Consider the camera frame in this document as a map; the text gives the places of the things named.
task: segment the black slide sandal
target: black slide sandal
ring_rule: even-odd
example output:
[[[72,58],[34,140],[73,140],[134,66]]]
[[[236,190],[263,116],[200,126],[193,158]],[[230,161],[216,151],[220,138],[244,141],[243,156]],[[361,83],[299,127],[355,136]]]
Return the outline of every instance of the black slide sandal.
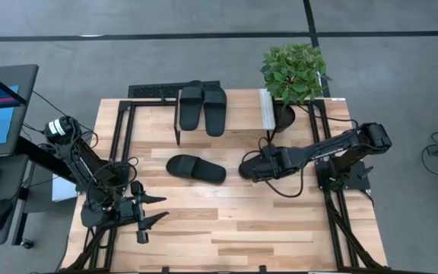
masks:
[[[226,125],[227,96],[221,87],[210,85],[204,91],[205,131],[219,137]]]
[[[197,129],[198,118],[202,108],[202,82],[194,80],[189,82],[180,93],[180,128],[190,131]]]
[[[251,180],[253,178],[253,168],[261,162],[261,155],[256,155],[255,157],[244,161],[240,164],[238,172],[243,179]]]
[[[226,169],[191,155],[176,155],[167,162],[167,171],[176,177],[222,183],[226,180]]]

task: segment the wooden tabletop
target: wooden tabletop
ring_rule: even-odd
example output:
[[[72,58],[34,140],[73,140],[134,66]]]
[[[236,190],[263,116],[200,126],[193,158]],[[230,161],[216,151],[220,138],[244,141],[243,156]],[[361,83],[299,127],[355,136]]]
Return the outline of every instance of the wooden tabletop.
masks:
[[[100,141],[94,150],[103,159],[110,154],[118,105],[117,99],[101,100],[97,114],[95,131]],[[325,105],[328,116],[349,118],[345,100],[325,99]],[[276,145],[313,143],[308,115],[299,108],[295,113],[294,124],[275,136]],[[119,228],[112,271],[161,271],[162,266],[170,266],[171,271],[258,271],[260,265],[269,271],[336,269],[324,198],[312,163],[305,167],[303,194],[296,199],[282,198],[264,183],[243,180],[237,171],[244,154],[258,148],[264,130],[231,130],[220,138],[182,132],[178,147],[173,115],[173,107],[136,109],[129,156],[139,158],[138,179],[147,193],[167,197],[167,201],[144,205],[144,209],[147,216],[162,211],[170,214],[149,231],[149,244],[136,242],[136,224]],[[332,135],[351,127],[336,121],[329,121],[329,125]],[[226,181],[215,186],[171,177],[165,164],[177,154],[196,155],[225,167]],[[284,193],[296,193],[300,173],[272,183]],[[344,193],[354,234],[375,260],[386,264],[371,202],[359,191]],[[87,229],[80,216],[84,201],[84,195],[78,197],[63,267],[73,263],[84,246]],[[348,265],[345,239],[341,232],[339,235],[344,264]],[[100,252],[101,264],[103,254]]]
[[[263,119],[270,119],[270,129],[275,128],[275,120],[272,113],[273,103],[268,93],[266,93],[267,101],[265,102],[268,106],[262,106],[260,97],[262,89],[229,89],[224,90],[224,92],[227,96],[226,124],[224,125],[226,130],[266,129]],[[177,112],[176,128],[181,131],[178,121],[180,121],[180,111]],[[201,109],[201,116],[195,131],[205,131],[204,107]]]

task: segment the black metal frame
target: black metal frame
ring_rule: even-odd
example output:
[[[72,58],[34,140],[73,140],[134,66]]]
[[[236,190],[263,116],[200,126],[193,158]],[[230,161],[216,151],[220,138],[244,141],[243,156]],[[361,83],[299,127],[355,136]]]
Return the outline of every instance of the black metal frame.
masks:
[[[133,130],[133,123],[135,121],[135,114],[136,114],[136,107],[174,107],[176,106],[176,101],[166,100],[165,98],[161,98],[159,101],[133,101],[133,100],[123,100],[119,102],[118,107],[118,115],[116,117],[116,125],[114,127],[114,136],[113,136],[113,143],[111,144],[111,151],[109,153],[109,160],[115,161],[116,155],[118,152],[118,141],[119,141],[119,134],[121,132],[122,128],[122,118],[124,117],[124,112],[129,110],[128,115],[128,122],[126,124],[126,132],[125,132],[125,141],[122,148],[122,156],[121,161],[126,162],[128,160],[129,156],[129,147],[131,145],[131,137],[132,137],[132,130]],[[177,109],[175,109],[175,117],[173,121],[173,129],[175,131],[175,137],[177,141],[177,145],[179,144],[180,140],[180,134],[176,129],[176,114]],[[91,231],[92,229],[89,228],[87,230],[87,235],[84,243],[84,249],[87,247],[87,240],[89,238],[89,234],[93,234]],[[99,250],[104,249],[106,250],[106,255],[104,259],[104,271],[110,271],[111,270],[111,262],[113,260],[113,251],[114,251],[114,242],[116,240],[117,236],[117,228],[109,229],[109,236],[107,240],[106,246],[100,246],[94,250],[94,252],[90,255],[90,261],[89,261],[89,269],[97,269],[97,258],[99,256]]]
[[[123,152],[122,152],[122,161],[126,161],[129,156],[129,147],[131,144],[131,137],[132,137],[132,126],[135,119],[135,108],[136,107],[173,107],[176,106],[177,100],[175,101],[167,101],[164,98],[160,101],[132,101],[132,100],[124,100],[119,102],[119,109],[118,114],[116,117],[116,126],[114,129],[114,136],[113,136],[113,143],[111,145],[111,152],[109,154],[109,160],[114,160],[117,153],[118,148],[118,140],[119,140],[119,133],[121,132],[122,128],[122,118],[124,116],[124,112],[126,110],[129,110],[129,117],[128,117],[128,124],[126,126],[125,131],[125,141],[123,145]],[[319,136],[319,129],[317,126],[316,116],[315,116],[315,109],[314,106],[319,109],[320,112],[320,119],[322,120],[322,127],[324,129],[324,135],[326,138],[331,138],[331,133],[329,129],[329,122],[327,120],[326,111],[325,111],[325,104],[323,100],[315,100],[312,103],[307,104],[309,108],[309,117],[310,117],[310,125],[312,127],[313,132],[313,138],[314,142],[320,142],[320,136]],[[174,117],[174,127],[175,127],[175,134],[177,136],[177,130],[176,130],[176,112]],[[273,137],[275,136],[275,130],[270,135],[270,132],[267,131],[268,140],[271,141]],[[325,208],[327,211],[328,216],[328,223],[329,223],[329,229],[332,236],[332,246],[334,249],[334,256],[335,256],[335,262],[336,267],[338,269],[338,272],[349,272],[349,273],[419,273],[419,272],[405,272],[405,271],[399,271],[399,270],[391,270],[387,267],[382,267],[376,261],[371,258],[371,256],[368,254],[368,252],[363,249],[360,242],[356,239],[356,237],[353,235],[351,231],[351,225],[349,222],[349,216],[348,216],[348,210],[346,206],[346,201],[344,197],[344,193],[342,190],[339,190],[337,192],[338,197],[338,203],[341,210],[341,213],[337,211],[337,209],[334,206],[334,203],[332,201],[332,196],[330,190],[323,189],[324,193],[324,199],[325,199]],[[342,252],[341,252],[341,245],[338,238],[338,231],[337,226],[341,229],[343,234],[346,236],[346,239],[348,240],[348,251],[349,251],[349,257],[351,261],[351,266],[345,266],[342,258]],[[90,230],[87,231],[85,243],[84,243],[84,249],[87,247],[87,240],[89,237],[89,234],[91,233]],[[80,270],[80,272],[109,272],[111,269],[111,262],[113,258],[113,248],[114,248],[114,240],[116,239],[116,233],[117,229],[109,230],[109,239],[108,244],[105,247],[99,246],[95,252],[92,254],[89,269],[86,270]],[[104,262],[104,267],[97,268],[97,256],[99,249],[106,249],[106,259]],[[357,261],[357,256],[359,256],[364,264],[367,266],[366,268],[360,268],[359,263]],[[140,272],[141,274],[157,274],[159,272]],[[162,272],[163,274],[169,274],[170,269],[166,266],[163,267]],[[198,273],[216,273],[216,272],[187,272],[189,274],[198,274]],[[258,272],[238,272],[241,274],[253,274]],[[259,267],[259,273],[266,274],[266,267],[260,266]],[[308,273],[308,272],[271,272],[271,273]]]
[[[64,161],[59,160],[55,156],[44,151],[43,149],[39,148],[37,145],[33,144],[32,142],[26,140],[21,136],[18,137],[16,148],[14,149],[14,154],[27,155],[28,158],[30,159],[32,164],[30,167],[29,178],[28,178],[30,182],[33,177],[33,170],[35,168],[35,164],[38,164],[52,171],[54,174],[57,174],[58,176],[65,178],[66,180],[69,180],[71,182],[75,181],[71,177],[71,171],[70,169],[68,169]],[[22,201],[22,203],[21,203],[21,210],[18,213],[18,217],[16,221],[16,230],[11,240],[12,245],[21,245],[21,242],[23,240],[24,228],[27,225],[27,218],[28,218],[28,213],[26,213],[24,209],[27,202],[26,199],[30,192],[29,187],[30,186],[28,186],[28,188],[23,188],[23,187],[20,188],[18,198]]]

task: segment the concrete floor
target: concrete floor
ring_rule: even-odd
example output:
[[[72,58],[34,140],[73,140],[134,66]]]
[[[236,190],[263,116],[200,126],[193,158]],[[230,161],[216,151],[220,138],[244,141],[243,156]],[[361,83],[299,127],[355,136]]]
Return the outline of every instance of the concrete floor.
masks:
[[[318,31],[438,30],[438,1],[315,0]],[[0,0],[0,36],[308,30],[297,0]],[[262,53],[308,38],[0,42],[0,65],[36,63],[35,90],[87,126],[99,102],[130,84],[220,80],[260,88]],[[438,272],[438,177],[421,150],[438,131],[438,37],[322,38],[333,97],[351,116],[385,125],[394,145],[368,157],[376,217],[389,265]],[[59,114],[33,97],[26,122]],[[31,133],[35,143],[43,139]],[[438,159],[428,159],[438,170]],[[30,216],[32,250],[0,246],[0,273],[53,271],[62,257],[71,206]]]

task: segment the plant leaf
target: plant leaf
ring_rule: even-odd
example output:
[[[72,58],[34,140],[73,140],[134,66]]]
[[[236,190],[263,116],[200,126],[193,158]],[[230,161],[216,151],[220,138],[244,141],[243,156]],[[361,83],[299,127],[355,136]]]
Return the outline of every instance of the plant leaf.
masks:
[[[265,54],[263,54],[263,56],[265,57],[266,61],[273,62],[273,57],[271,57],[270,53],[265,53]]]
[[[276,81],[283,81],[284,77],[280,72],[273,72],[273,76],[275,77]]]
[[[259,71],[262,72],[263,74],[265,74],[267,71],[269,71],[271,69],[270,65],[264,65],[262,67],[262,69],[260,69]]]
[[[281,94],[281,99],[283,100],[283,102],[287,102],[288,99],[288,90],[284,90],[283,93]]]
[[[296,91],[298,93],[302,93],[302,92],[305,92],[307,90],[306,86],[300,85],[300,84],[293,84],[292,88],[294,91]]]
[[[274,82],[274,83],[271,83],[271,84],[267,84],[266,88],[270,92],[276,92],[280,88],[280,83]]]
[[[290,91],[290,101],[296,103],[298,101],[298,93],[295,91]]]
[[[305,100],[305,97],[307,97],[307,95],[308,95],[307,93],[302,94],[302,95],[298,98],[299,103],[303,104],[303,101]]]

